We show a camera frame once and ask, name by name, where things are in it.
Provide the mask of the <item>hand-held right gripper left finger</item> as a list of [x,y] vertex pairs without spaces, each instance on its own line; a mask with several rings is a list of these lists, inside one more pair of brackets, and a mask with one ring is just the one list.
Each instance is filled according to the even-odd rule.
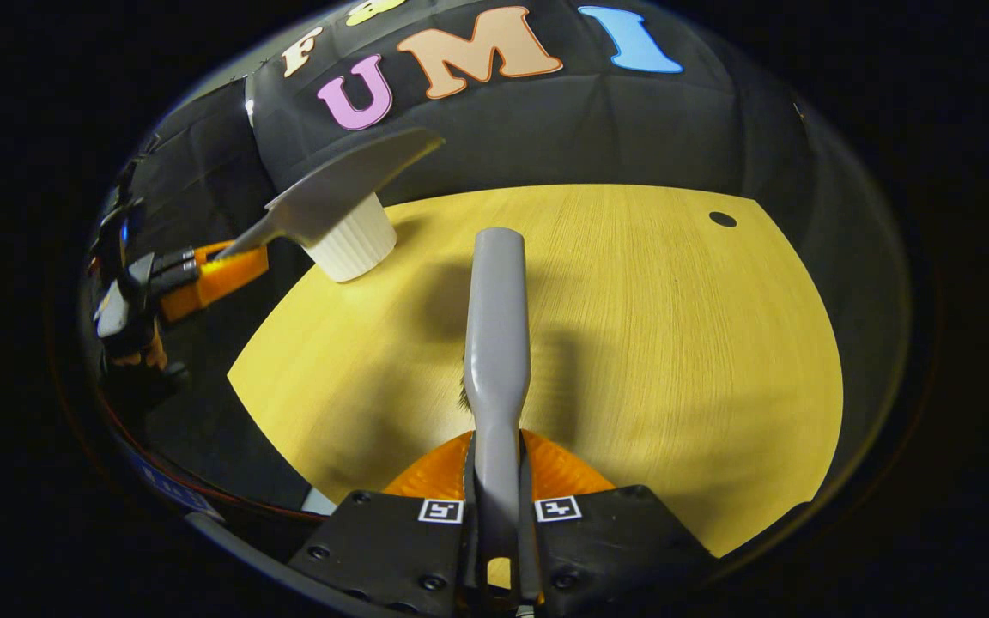
[[292,555],[298,573],[404,615],[456,615],[474,508],[464,500],[471,432],[432,450],[384,492],[354,490]]

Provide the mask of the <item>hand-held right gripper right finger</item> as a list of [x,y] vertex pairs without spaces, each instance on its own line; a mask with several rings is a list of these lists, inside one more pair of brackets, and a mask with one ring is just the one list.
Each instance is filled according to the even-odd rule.
[[587,617],[644,591],[684,591],[717,558],[647,485],[613,485],[577,455],[522,431],[519,595],[545,617]]

